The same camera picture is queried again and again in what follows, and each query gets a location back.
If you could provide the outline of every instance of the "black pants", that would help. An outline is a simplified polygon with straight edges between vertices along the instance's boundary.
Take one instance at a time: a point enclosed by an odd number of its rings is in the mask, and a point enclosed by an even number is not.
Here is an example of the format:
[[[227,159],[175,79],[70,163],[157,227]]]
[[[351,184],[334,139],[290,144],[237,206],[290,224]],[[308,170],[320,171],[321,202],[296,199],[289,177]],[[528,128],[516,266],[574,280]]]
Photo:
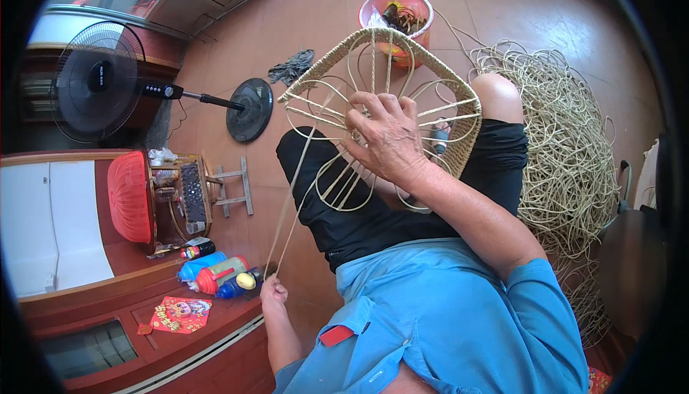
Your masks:
[[[310,127],[298,129],[306,135],[311,131]],[[323,137],[323,134],[316,130],[314,137]],[[306,139],[293,130],[280,140],[276,152],[289,182],[294,177],[305,143]],[[521,193],[521,169],[527,161],[526,146],[522,124],[484,119],[460,180],[516,216]],[[366,205],[358,210],[337,211],[326,206],[319,199],[316,189],[309,189],[309,186],[323,164],[337,153],[332,142],[312,140],[293,191],[297,208],[308,191],[299,221],[311,229],[318,250],[325,254],[332,272],[345,262],[380,252],[398,243],[459,236],[452,226],[435,213],[393,210],[375,192]],[[318,180],[321,194],[327,191],[345,168],[347,162],[339,158],[321,176]],[[349,168],[326,201],[339,205],[356,179],[356,175],[352,175],[354,171]],[[369,197],[370,191],[369,186],[359,180],[343,208],[357,207]]]

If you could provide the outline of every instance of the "red basket cover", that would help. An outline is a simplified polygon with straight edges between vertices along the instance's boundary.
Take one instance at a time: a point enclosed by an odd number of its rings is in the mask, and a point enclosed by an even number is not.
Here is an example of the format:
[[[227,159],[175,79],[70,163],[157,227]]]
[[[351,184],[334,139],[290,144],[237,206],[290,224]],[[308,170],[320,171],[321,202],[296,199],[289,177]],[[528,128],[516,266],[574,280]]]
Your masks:
[[[112,223],[119,234],[137,243],[151,241],[146,180],[146,160],[140,151],[118,156],[108,168]]]

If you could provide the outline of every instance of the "cord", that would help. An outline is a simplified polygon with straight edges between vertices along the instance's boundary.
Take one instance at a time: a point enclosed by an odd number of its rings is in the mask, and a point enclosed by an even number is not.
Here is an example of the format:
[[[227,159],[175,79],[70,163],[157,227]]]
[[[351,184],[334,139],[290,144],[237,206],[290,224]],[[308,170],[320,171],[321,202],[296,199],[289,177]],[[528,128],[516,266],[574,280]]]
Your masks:
[[[170,135],[168,135],[168,138],[165,140],[166,142],[170,140],[170,137],[172,137],[172,133],[179,130],[182,127],[182,122],[187,120],[187,110],[184,109],[184,106],[182,105],[182,100],[177,98],[177,101],[179,102],[179,106],[182,107],[182,111],[184,112],[184,119],[179,120],[179,125],[177,125],[177,128],[174,130],[170,131]]]

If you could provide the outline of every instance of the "hand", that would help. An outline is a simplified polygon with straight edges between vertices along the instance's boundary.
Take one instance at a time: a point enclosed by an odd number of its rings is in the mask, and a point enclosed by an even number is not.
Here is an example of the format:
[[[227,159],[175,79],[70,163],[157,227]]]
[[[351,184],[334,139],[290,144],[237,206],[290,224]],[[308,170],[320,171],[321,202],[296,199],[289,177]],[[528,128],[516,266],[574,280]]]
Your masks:
[[[272,275],[263,282],[261,286],[261,304],[263,312],[285,310],[287,301],[287,288],[280,284],[280,279]]]
[[[409,190],[430,163],[422,150],[416,102],[408,97],[398,101],[391,94],[376,96],[367,92],[356,92],[349,102],[363,104],[371,114],[367,118],[352,109],[344,121],[348,129],[361,133],[368,147],[344,139],[344,148],[375,175]]]

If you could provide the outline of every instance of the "person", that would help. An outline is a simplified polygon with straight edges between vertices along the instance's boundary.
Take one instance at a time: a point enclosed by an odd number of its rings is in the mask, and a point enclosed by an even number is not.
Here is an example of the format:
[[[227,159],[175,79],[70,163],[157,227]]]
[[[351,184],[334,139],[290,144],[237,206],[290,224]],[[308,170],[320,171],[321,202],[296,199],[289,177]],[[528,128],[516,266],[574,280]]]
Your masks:
[[[366,145],[346,139],[344,148],[429,214],[393,210],[376,193],[358,210],[328,207],[309,185],[338,150],[328,140],[310,142],[294,198],[299,204],[306,195],[299,221],[336,274],[345,304],[306,356],[285,310],[287,289],[275,276],[265,281],[261,299],[276,393],[588,389],[572,308],[546,253],[516,217],[527,164],[519,93],[496,74],[479,76],[471,87],[483,122],[460,180],[424,156],[414,101],[364,92],[350,98],[370,117],[348,112],[347,127]],[[277,147],[290,182],[305,141],[291,130]],[[347,166],[337,159],[320,188]],[[349,168],[330,193],[333,201],[351,174]],[[369,192],[359,180],[345,209]]]

